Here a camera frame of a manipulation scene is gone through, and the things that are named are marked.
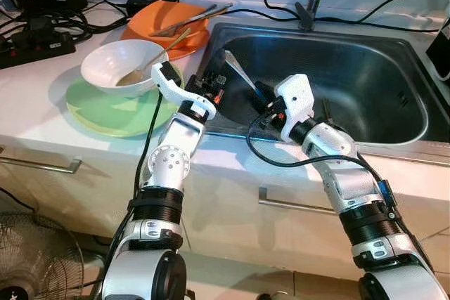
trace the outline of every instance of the drawer handle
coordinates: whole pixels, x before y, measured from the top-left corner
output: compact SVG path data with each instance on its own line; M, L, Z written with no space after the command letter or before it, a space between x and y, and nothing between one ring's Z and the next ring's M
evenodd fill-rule
M31 161L25 161L23 159L12 159L12 158L7 158L7 157L0 157L0 163L19 165L21 167L29 167L29 168L35 168L35 169L41 169L41 170L47 170L47 171L55 171L55 172L61 172L64 174L72 174L72 175L75 174L77 172L79 166L82 165L82 161L80 159L76 159L76 158L74 158L72 160L72 162L69 164L68 167L60 167L58 165L31 162Z
M269 205L270 207L282 207L283 209L292 209L292 210L300 210L300 211L310 211L316 212L320 214L334 214L336 215L333 209L328 209L326 207L313 207L311 205L305 204L296 204L291 202L280 202L278 200L270 200L267 198L267 189L263 187L259 187L259 199L258 203L263 205Z

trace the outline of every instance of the green plate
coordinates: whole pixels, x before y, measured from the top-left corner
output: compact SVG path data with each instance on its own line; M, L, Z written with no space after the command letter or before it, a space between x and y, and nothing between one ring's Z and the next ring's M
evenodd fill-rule
M147 133L158 101L153 89L137 98L106 94L76 79L67 90L67 108L73 117L88 129L114 137L130 137ZM155 128L164 124L178 107L162 99Z

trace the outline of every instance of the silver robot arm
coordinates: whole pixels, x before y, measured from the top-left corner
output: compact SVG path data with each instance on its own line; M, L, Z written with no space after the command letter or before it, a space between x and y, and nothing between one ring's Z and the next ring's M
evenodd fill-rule
M285 107L283 140L301 144L310 158L359 158L349 135L313 120L314 98L306 75L288 77L275 94ZM359 281L362 299L448 299L418 242L405 232L387 181L375 181L368 169L345 160L313 165L352 243L354 262L366 271Z
M179 88L169 63L153 66L163 96L180 108L148 156L151 177L129 203L133 210L103 282L103 300L182 300L186 265L177 253L181 236L183 179L208 119L216 108L206 97Z

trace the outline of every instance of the sink basin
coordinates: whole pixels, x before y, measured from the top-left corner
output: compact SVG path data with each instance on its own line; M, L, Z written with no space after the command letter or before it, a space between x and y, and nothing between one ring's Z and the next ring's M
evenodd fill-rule
M394 150L400 157L414 152L409 157L416 160L418 153L450 158L449 106L407 41L216 25L197 76L221 72L227 83L219 116L207 132L244 136L258 113L245 82L231 68L217 69L214 56L221 48L234 54L253 82L266 86L306 74L315 98L314 118L345 130L363 152L392 155Z

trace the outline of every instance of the white bowl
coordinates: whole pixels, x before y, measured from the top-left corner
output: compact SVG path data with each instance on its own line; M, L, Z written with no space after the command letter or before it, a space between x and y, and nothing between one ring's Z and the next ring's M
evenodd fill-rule
M155 83L151 79L152 67L149 66L144 74L148 77L144 81L127 86L116 87L116 83L123 76L136 68L142 68L148 61L163 50L160 45L146 40L120 40L111 42L92 51L81 66L83 78L108 94L134 98L151 90ZM168 61L169 56L164 53L155 63Z

